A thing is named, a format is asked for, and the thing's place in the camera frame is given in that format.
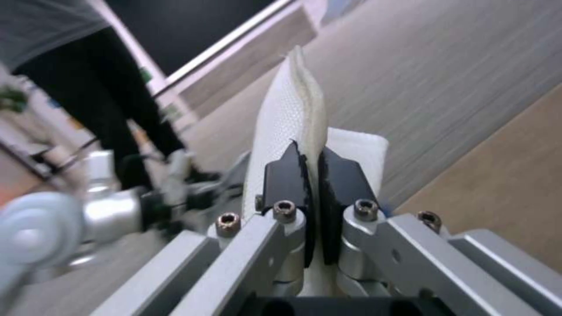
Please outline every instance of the silver metal bar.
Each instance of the silver metal bar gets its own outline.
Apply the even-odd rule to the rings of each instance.
[[[170,315],[236,314],[252,293],[269,294],[287,244],[282,225],[254,215]]]
[[[215,240],[181,232],[92,315],[165,315],[219,255]]]
[[[348,207],[344,216],[353,218],[353,210]],[[357,219],[355,224],[346,222],[345,238],[405,296],[430,291],[457,315],[538,315],[411,214],[378,223],[376,233]]]
[[[544,315],[562,315],[562,277],[535,258],[479,229],[449,243]]]

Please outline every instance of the white cloth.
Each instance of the white cloth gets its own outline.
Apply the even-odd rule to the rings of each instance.
[[[244,221],[255,213],[255,196],[263,193],[265,165],[281,158],[292,140],[307,157],[315,205],[319,205],[318,156],[325,145],[338,155],[359,162],[373,192],[379,193],[388,141],[377,135],[328,128],[323,94],[305,68],[302,50],[297,47],[281,64],[257,118],[244,183]],[[321,240],[316,240],[314,258],[305,270],[300,295],[341,294],[335,283],[336,268],[324,265]]]
[[[297,46],[281,64],[257,117],[244,184],[242,210],[246,220],[255,212],[256,194],[263,193],[265,165],[279,160],[293,140],[307,158],[312,190],[318,191],[318,156],[327,132],[322,91],[305,68],[302,49]]]

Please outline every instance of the metal linkage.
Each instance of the metal linkage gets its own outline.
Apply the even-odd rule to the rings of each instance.
[[[92,315],[168,314],[218,255],[214,240],[182,231]]]
[[[292,215],[293,203],[281,203],[282,214],[269,211],[247,222],[171,315],[236,315],[252,294],[300,290],[306,220],[297,209]]]
[[[484,229],[449,243],[541,314],[562,314],[562,277],[535,258]]]
[[[388,220],[379,216],[369,222],[355,214],[350,206],[343,215],[345,251],[341,253],[339,268],[344,275],[338,276],[342,284],[389,280],[400,294],[435,295],[456,314],[538,314],[412,215]],[[359,265],[353,265],[352,259]],[[375,286],[353,289],[367,295],[380,290]]]

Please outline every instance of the person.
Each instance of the person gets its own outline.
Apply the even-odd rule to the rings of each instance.
[[[139,154],[128,119],[165,157],[185,148],[161,119],[127,47],[87,0],[1,0],[0,62],[13,75],[31,79],[102,148],[114,151],[122,189],[152,189],[142,160],[121,166],[124,158]]]

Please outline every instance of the screw head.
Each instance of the screw head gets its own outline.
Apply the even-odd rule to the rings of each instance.
[[[430,211],[421,211],[416,215],[418,220],[424,223],[427,227],[431,228],[434,232],[438,233],[441,231],[441,218],[439,215]]]
[[[278,201],[273,205],[273,218],[282,224],[292,223],[297,218],[297,208],[291,201]]]
[[[256,194],[254,199],[256,211],[261,212],[264,208],[264,196],[261,194]]]
[[[373,222],[377,220],[378,204],[373,200],[359,199],[353,205],[353,214],[356,219],[363,222]]]
[[[236,213],[224,213],[215,221],[216,234],[220,237],[234,237],[240,231],[240,216]]]

